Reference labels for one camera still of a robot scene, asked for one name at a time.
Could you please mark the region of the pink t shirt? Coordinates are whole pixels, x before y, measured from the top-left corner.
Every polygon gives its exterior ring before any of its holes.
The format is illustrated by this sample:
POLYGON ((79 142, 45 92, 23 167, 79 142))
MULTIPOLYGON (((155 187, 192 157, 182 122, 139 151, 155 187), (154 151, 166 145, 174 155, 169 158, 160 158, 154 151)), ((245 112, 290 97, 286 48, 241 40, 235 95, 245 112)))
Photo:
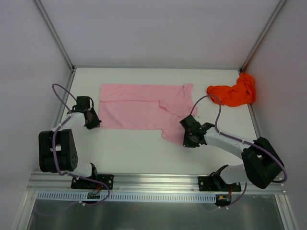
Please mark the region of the pink t shirt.
POLYGON ((183 145, 180 121, 197 115, 192 99, 193 84, 103 84, 99 96, 101 128, 161 130, 161 137, 183 145))

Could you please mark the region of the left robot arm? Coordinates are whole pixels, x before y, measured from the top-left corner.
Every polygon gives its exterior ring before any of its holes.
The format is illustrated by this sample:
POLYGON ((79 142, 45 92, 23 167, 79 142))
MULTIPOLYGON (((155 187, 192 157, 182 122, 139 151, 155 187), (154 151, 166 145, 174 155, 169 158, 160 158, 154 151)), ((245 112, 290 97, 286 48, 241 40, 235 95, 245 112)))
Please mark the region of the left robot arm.
POLYGON ((74 138, 100 127, 101 120, 89 96, 78 96, 76 105, 68 111, 64 121, 38 136, 39 167, 44 173, 58 173, 82 179, 88 188, 98 185, 99 177, 93 163, 78 157, 74 138))

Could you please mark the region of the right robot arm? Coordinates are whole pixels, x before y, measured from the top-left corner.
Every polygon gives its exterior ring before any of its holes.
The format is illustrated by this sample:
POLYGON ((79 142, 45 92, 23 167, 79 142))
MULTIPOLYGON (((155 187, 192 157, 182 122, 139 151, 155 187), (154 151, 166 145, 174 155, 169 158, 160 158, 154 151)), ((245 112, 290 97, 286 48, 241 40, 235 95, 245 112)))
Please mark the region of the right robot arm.
POLYGON ((184 128, 184 147, 214 146, 242 160, 240 165, 227 164, 213 173, 211 182, 217 190, 239 182, 251 182, 265 189, 271 183, 284 183, 288 179, 284 163, 266 138, 252 140, 233 136, 219 130, 216 124, 199 123, 192 115, 180 124, 184 128))

